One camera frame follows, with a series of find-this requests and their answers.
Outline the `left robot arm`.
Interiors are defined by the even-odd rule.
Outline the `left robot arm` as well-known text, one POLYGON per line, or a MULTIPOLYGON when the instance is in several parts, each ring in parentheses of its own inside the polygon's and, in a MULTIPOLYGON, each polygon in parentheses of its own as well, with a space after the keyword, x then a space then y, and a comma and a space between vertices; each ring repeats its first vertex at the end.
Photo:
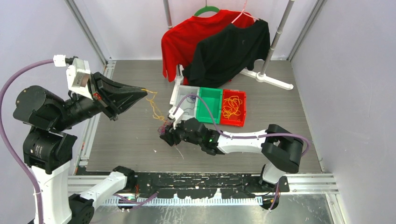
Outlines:
POLYGON ((22 149, 24 163, 39 187, 36 224, 87 224, 106 199, 136 187, 135 172, 117 166, 92 188, 69 194, 68 170, 77 137, 66 131, 100 113, 115 121, 147 95, 141 87, 112 81, 98 72, 86 75, 83 84, 86 95, 71 91, 68 100, 38 85, 17 97, 13 116, 31 127, 22 149))

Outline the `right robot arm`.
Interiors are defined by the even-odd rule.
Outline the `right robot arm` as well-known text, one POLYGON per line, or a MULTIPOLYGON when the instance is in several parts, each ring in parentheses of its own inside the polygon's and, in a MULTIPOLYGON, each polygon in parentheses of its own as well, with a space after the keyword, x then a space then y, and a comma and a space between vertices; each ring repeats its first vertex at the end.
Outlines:
POLYGON ((255 153, 264 155, 268 163, 262 168, 259 185, 272 191, 286 173, 299 172, 304 138, 284 128, 270 124, 267 129, 253 133, 231 133, 207 128, 196 118, 172 122, 164 127, 160 139, 168 145, 180 142, 197 145, 209 155, 255 153))

